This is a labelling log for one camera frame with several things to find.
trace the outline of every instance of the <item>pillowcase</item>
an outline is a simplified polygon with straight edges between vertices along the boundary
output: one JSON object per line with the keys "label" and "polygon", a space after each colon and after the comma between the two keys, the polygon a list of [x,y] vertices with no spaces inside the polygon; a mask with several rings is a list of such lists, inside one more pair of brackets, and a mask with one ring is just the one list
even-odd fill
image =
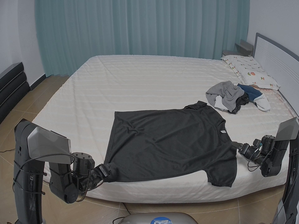
{"label": "pillowcase", "polygon": [[280,87],[252,56],[228,55],[221,59],[233,69],[245,85],[272,90],[278,90]]}

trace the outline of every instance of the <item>blue cloth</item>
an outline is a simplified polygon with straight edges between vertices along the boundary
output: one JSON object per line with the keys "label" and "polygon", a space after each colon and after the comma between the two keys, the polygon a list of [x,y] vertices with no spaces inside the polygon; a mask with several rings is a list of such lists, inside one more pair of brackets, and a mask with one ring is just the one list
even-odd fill
{"label": "blue cloth", "polygon": [[249,101],[253,102],[253,100],[257,97],[260,97],[263,93],[253,88],[251,85],[238,84],[238,86],[244,90],[249,97]]}
{"label": "blue cloth", "polygon": [[35,21],[46,76],[71,75],[97,55],[220,59],[246,40],[249,0],[35,0]]}

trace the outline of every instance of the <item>white headboard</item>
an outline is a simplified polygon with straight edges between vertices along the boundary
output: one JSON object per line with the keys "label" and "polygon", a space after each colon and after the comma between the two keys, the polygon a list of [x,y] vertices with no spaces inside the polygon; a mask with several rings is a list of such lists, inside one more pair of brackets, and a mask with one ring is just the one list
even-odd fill
{"label": "white headboard", "polygon": [[299,114],[299,56],[257,33],[252,56],[280,85],[279,92]]}

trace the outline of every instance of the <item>wall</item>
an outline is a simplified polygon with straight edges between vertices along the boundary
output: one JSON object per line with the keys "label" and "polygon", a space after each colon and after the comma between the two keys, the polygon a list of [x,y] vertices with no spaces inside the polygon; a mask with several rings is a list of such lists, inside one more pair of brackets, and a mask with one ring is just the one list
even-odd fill
{"label": "wall", "polygon": [[29,85],[45,72],[36,38],[35,0],[0,0],[0,73],[23,62]]}
{"label": "wall", "polygon": [[299,0],[250,0],[249,43],[257,32],[299,55]]}

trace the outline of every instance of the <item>bed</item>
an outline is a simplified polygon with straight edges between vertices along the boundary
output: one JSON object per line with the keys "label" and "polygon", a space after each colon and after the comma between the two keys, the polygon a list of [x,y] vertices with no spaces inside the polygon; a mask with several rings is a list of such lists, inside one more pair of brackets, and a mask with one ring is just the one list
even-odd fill
{"label": "bed", "polygon": [[[267,72],[275,72],[267,68],[270,55],[264,41],[270,43],[263,37],[255,44],[256,59]],[[114,111],[181,109],[198,100],[207,102],[205,92],[227,80],[240,83],[233,70],[219,60],[143,55],[95,56],[65,82],[33,123],[68,137],[72,152],[91,154],[97,165],[105,159]],[[283,90],[285,79],[277,82]],[[271,105],[268,113],[258,110],[253,103],[242,106],[236,115],[217,110],[226,119],[227,132],[233,141],[252,144],[255,138],[260,139],[265,134],[276,135],[280,122],[296,116],[285,100],[289,99],[290,92],[283,93],[285,98],[279,91],[263,89],[263,93]],[[221,201],[282,185],[286,181],[287,169],[288,155],[277,176],[264,178],[259,170],[249,172],[246,160],[237,154],[237,177],[231,188],[212,186],[201,170],[161,180],[104,183],[88,192],[87,196],[127,203]],[[44,179],[49,181],[48,163],[45,172],[48,176]]]}

